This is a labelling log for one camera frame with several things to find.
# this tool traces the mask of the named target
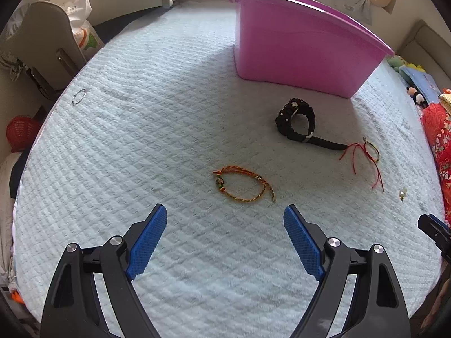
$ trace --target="red basket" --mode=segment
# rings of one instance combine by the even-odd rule
[[[41,124],[29,117],[14,117],[6,127],[6,138],[12,147],[11,152],[19,152],[30,147],[36,138]]]

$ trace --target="bracelet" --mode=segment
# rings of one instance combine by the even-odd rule
[[[234,172],[234,173],[238,173],[238,174],[244,174],[244,175],[247,175],[249,177],[255,178],[257,181],[262,183],[262,185],[263,185],[262,190],[260,191],[260,193],[258,195],[256,195],[253,198],[241,198],[241,197],[237,197],[237,196],[227,192],[226,188],[224,187],[224,179],[222,178],[222,174],[229,173],[229,172]],[[230,166],[225,166],[225,167],[223,167],[220,170],[214,170],[213,174],[216,174],[218,176],[218,178],[216,179],[216,184],[217,184],[217,186],[219,188],[219,191],[221,191],[225,195],[235,199],[236,201],[240,201],[240,202],[253,202],[253,201],[256,201],[261,196],[263,196],[263,193],[265,193],[266,187],[269,188],[269,190],[270,190],[270,192],[272,194],[272,201],[273,202],[276,201],[276,196],[274,194],[274,190],[272,189],[271,185],[266,180],[264,180],[260,175],[258,175],[255,172],[252,172],[250,170],[244,169],[244,168],[239,167],[239,166],[230,165]]]

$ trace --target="metal screw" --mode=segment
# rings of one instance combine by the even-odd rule
[[[70,243],[69,245],[67,245],[66,250],[69,253],[75,252],[75,250],[77,250],[77,244],[75,243]]]
[[[379,254],[384,252],[384,247],[382,245],[375,245],[375,246],[373,246],[373,249],[376,253],[379,253]]]
[[[334,248],[336,248],[337,246],[340,246],[340,244],[341,244],[340,241],[336,237],[331,237],[328,240],[328,243],[330,246],[333,246]]]
[[[122,238],[120,236],[112,237],[110,240],[110,244],[114,245],[114,246],[120,245],[121,243],[122,243]]]

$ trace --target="bed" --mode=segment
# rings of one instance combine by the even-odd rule
[[[14,206],[19,291],[40,319],[55,267],[70,242],[101,245],[146,218],[156,203],[168,222],[134,287],[162,337],[288,337],[313,296],[283,227],[295,204],[309,222],[350,247],[382,244],[409,314],[435,285],[439,250],[416,221],[443,219],[439,180],[419,115],[383,61],[351,99],[245,81],[235,71],[235,11],[185,3],[131,23],[74,78],[47,118]],[[79,90],[87,91],[77,105]],[[290,98],[315,110],[315,135],[381,152],[385,192],[356,154],[289,141],[274,119]],[[299,131],[305,125],[295,124]],[[212,170],[239,165],[271,183],[271,197],[237,203],[218,192]],[[252,195],[250,179],[227,177]],[[407,189],[407,197],[399,193]],[[344,323],[346,287],[331,333]],[[104,284],[99,297],[120,335]]]

